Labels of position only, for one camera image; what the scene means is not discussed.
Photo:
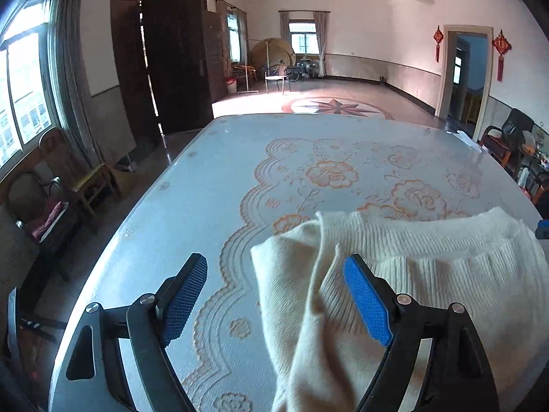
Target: blue gripper pad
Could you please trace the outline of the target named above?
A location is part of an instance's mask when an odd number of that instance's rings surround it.
[[[343,277],[368,333],[387,347],[393,340],[393,333],[389,329],[389,313],[352,257],[347,257],[343,264]]]
[[[207,276],[208,263],[206,258],[201,256],[167,308],[161,336],[164,346],[181,336]]]

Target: wooden door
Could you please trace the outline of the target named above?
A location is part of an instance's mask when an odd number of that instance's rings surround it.
[[[111,2],[113,48],[120,92],[128,124],[145,156],[160,142],[160,130],[150,94],[143,56],[139,2]]]
[[[227,95],[221,49],[221,19],[217,12],[208,11],[204,11],[202,17],[210,95],[211,101],[214,103]]]
[[[202,0],[143,0],[148,70],[164,134],[213,120]]]

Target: window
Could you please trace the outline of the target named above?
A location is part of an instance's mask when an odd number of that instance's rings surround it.
[[[456,65],[454,67],[454,83],[459,84],[459,78],[461,76],[461,58],[456,57]]]
[[[231,62],[240,62],[240,36],[238,35],[238,20],[233,13],[227,14],[229,26],[229,41],[231,43]]]
[[[46,34],[45,4],[35,0],[0,39],[0,168],[15,155],[22,158],[51,126]]]
[[[292,48],[296,54],[318,54],[314,22],[290,22]]]

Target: table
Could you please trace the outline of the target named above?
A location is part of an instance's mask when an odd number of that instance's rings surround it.
[[[442,130],[345,115],[218,118],[150,187],[105,248],[70,317],[50,391],[87,304],[129,305],[199,252],[208,260],[208,280],[168,357],[197,409],[270,410],[275,373],[262,336],[253,245],[318,210],[435,220],[495,206],[532,230],[541,219],[488,153]],[[148,411],[128,340],[121,349],[136,407]],[[523,398],[546,362],[533,361],[520,386],[500,397],[503,412]]]

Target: glass window pane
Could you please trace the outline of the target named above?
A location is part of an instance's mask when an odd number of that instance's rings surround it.
[[[307,45],[307,54],[318,54],[318,41],[316,34],[307,34],[305,36]]]
[[[227,24],[229,25],[229,28],[232,30],[238,30],[238,22],[237,17],[233,14],[227,15]]]
[[[316,25],[314,22],[290,23],[290,32],[316,32]]]
[[[238,32],[229,31],[229,40],[231,41],[231,61],[240,62],[240,38],[238,38]]]
[[[296,54],[305,53],[305,34],[292,34],[292,49]]]
[[[0,51],[0,167],[21,150],[9,105],[6,51]]]
[[[461,76],[461,68],[456,66],[454,68],[454,83],[459,83],[459,77]]]
[[[8,54],[15,118],[26,144],[51,125],[40,76],[38,34],[30,34],[13,42],[9,45]],[[44,106],[45,112],[38,116],[40,105]]]
[[[23,31],[29,30],[42,24],[45,20],[44,6],[42,3],[29,6],[21,9],[15,16],[8,30],[4,35],[4,40],[12,38],[14,35],[20,34]]]

